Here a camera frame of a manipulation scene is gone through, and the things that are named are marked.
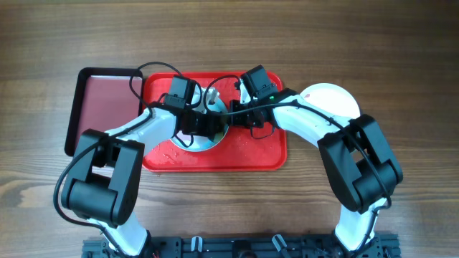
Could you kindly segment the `pale blue plate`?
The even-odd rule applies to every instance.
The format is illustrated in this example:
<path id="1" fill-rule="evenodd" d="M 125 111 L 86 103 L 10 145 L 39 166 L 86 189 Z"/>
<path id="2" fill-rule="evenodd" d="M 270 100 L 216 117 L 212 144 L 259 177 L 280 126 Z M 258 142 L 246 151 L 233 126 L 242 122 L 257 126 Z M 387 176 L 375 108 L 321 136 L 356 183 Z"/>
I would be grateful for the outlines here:
<path id="1" fill-rule="evenodd" d="M 227 112 L 227 106 L 224 102 L 219 98 L 216 97 L 214 104 L 211 104 L 209 100 L 207 100 L 207 107 L 212 111 Z M 226 136 L 229 130 L 229 126 L 225 125 L 223 131 L 220 133 L 215 134 L 212 137 L 207 136 L 198 136 L 198 135 L 184 135 L 181 131 L 178 133 L 178 137 L 172 138 L 170 141 L 178 148 L 189 151 L 189 152 L 203 152 L 207 151 L 216 145 L 218 145 Z"/>

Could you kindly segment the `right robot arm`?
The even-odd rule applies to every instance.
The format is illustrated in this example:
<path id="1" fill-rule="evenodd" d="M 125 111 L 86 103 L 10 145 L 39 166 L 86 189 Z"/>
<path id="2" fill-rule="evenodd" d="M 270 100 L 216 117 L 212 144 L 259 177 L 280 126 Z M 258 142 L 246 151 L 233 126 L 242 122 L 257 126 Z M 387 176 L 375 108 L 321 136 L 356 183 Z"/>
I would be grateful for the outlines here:
<path id="1" fill-rule="evenodd" d="M 316 83 L 302 92 L 279 90 L 258 65 L 240 75 L 240 100 L 232 103 L 233 125 L 261 126 L 295 133 L 318 148 L 330 187 L 341 203 L 334 236 L 354 257 L 374 238 L 381 210 L 402 182 L 402 168 L 378 122 L 363 114 L 350 92 Z"/>

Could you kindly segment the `white plate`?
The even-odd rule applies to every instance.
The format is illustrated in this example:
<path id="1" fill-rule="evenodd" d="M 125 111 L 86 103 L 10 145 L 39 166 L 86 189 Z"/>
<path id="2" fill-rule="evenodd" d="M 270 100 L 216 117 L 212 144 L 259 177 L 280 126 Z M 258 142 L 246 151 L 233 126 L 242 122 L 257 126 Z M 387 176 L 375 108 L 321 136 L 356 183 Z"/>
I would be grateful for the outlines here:
<path id="1" fill-rule="evenodd" d="M 361 109 L 355 98 L 344 88 L 331 83 L 317 83 L 304 89 L 300 96 L 306 102 L 334 115 L 358 118 Z"/>

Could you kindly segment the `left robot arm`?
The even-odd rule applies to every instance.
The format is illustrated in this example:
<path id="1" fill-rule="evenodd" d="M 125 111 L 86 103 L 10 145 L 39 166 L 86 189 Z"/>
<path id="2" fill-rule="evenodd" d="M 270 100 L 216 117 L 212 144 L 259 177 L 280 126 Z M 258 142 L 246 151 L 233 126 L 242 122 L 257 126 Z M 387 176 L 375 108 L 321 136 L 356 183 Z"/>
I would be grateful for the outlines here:
<path id="1" fill-rule="evenodd" d="M 144 156 L 178 133 L 213 138 L 225 128 L 219 92 L 175 75 L 169 92 L 157 101 L 140 100 L 145 109 L 132 121 L 101 132 L 88 129 L 58 178 L 53 193 L 56 212 L 66 221 L 98 229 L 107 257 L 156 257 L 150 232 L 137 220 Z"/>

